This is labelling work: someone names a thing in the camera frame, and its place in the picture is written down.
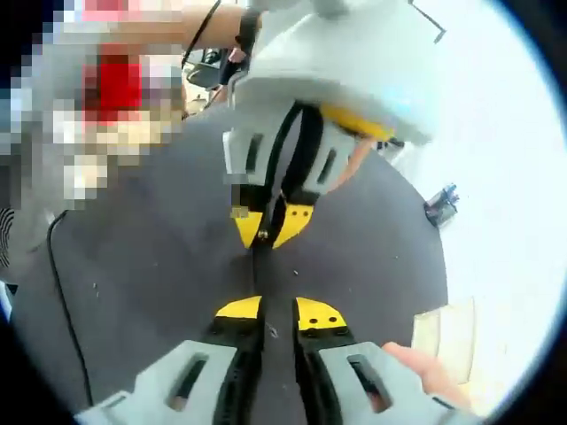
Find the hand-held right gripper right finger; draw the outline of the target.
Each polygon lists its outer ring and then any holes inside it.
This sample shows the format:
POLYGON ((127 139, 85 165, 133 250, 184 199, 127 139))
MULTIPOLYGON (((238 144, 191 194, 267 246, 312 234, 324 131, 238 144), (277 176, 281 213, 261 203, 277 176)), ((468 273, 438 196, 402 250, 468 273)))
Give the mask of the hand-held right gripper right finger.
POLYGON ((418 374, 377 344, 359 342, 341 313, 293 302, 296 381, 310 424, 481 424, 483 419, 423 389, 418 374))

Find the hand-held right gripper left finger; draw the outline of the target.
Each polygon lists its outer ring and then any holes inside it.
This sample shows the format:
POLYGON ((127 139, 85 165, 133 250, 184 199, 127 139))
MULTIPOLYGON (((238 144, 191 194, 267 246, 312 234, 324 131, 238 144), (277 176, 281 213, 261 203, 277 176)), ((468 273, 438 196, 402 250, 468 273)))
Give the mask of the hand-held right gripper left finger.
POLYGON ((261 372, 260 296, 233 301, 198 341, 185 340, 121 390, 75 415, 79 424, 247 424, 261 372))

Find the person's left hand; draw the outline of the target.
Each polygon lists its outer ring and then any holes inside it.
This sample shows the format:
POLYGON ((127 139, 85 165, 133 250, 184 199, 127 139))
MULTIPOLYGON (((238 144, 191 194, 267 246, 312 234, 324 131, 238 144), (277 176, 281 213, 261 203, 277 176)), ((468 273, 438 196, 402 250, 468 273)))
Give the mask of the person's left hand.
POLYGON ((347 160, 346 168, 338 177, 332 190, 338 189, 357 173, 364 159, 372 150, 374 143, 375 140, 371 137, 359 137, 357 139, 354 149, 347 160))

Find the person's right hand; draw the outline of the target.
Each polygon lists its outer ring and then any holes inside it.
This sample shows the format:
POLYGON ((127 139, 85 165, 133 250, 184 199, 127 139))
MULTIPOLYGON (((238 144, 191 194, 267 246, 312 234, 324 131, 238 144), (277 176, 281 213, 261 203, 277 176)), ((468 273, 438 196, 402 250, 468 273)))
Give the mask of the person's right hand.
POLYGON ((469 398, 438 359, 395 342, 384 344, 382 349, 419 376, 425 393, 439 395, 460 408, 470 410, 469 398))

